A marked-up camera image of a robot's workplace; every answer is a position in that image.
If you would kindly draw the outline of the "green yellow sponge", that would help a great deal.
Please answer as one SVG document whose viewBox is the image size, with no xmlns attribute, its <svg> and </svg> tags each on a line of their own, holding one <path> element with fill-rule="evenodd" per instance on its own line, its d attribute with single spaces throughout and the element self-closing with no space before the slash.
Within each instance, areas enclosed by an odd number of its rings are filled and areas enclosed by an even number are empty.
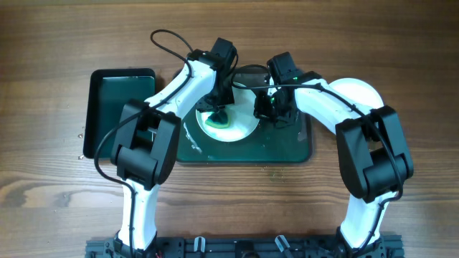
<svg viewBox="0 0 459 258">
<path fill-rule="evenodd" d="M 211 112 L 204 123 L 212 128 L 223 129 L 230 126 L 230 117 L 224 110 Z"/>
</svg>

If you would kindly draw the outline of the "white plate stained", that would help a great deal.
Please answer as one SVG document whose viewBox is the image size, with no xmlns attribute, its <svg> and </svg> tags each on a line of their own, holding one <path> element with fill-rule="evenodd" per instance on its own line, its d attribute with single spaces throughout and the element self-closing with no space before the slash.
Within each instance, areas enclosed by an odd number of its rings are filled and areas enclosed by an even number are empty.
<svg viewBox="0 0 459 258">
<path fill-rule="evenodd" d="M 235 142 L 246 138 L 256 129 L 260 121 L 253 115 L 255 93 L 252 90 L 241 90 L 234 87 L 232 92 L 235 103 L 227 105 L 224 109 L 229 121 L 226 128 L 215 128 L 206 124 L 211 112 L 195 112 L 202 131 L 210 138 L 221 142 Z"/>
<path fill-rule="evenodd" d="M 338 79 L 328 84 L 327 90 L 336 93 L 348 103 L 355 105 L 363 114 L 369 114 L 371 109 L 384 106 L 380 94 L 367 82 L 355 78 Z M 333 106 L 327 118 L 340 123 L 345 119 L 359 118 L 360 114 L 334 96 L 330 96 Z"/>
</svg>

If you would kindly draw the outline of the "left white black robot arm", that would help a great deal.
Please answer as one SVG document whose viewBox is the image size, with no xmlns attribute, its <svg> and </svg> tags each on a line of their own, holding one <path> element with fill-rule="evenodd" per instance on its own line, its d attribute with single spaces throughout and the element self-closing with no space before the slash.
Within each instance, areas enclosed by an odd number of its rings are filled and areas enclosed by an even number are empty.
<svg viewBox="0 0 459 258">
<path fill-rule="evenodd" d="M 181 120 L 218 91 L 236 56 L 233 43 L 219 38 L 211 50 L 189 53 L 183 70 L 162 91 L 123 107 L 110 155 L 125 194 L 118 252 L 142 255 L 154 248 L 158 190 L 176 162 Z"/>
</svg>

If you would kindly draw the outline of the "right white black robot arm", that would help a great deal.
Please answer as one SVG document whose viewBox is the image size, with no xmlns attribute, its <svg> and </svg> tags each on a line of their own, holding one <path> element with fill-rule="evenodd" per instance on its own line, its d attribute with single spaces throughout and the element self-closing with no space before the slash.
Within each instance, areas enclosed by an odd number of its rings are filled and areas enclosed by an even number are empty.
<svg viewBox="0 0 459 258">
<path fill-rule="evenodd" d="M 402 197 L 414 165 L 397 112 L 367 82 L 327 82 L 296 67 L 289 52 L 267 62 L 265 85 L 254 87 L 256 118 L 291 124 L 302 112 L 336 136 L 339 170 L 350 193 L 339 235 L 350 255 L 362 255 L 380 238 L 389 203 Z"/>
</svg>

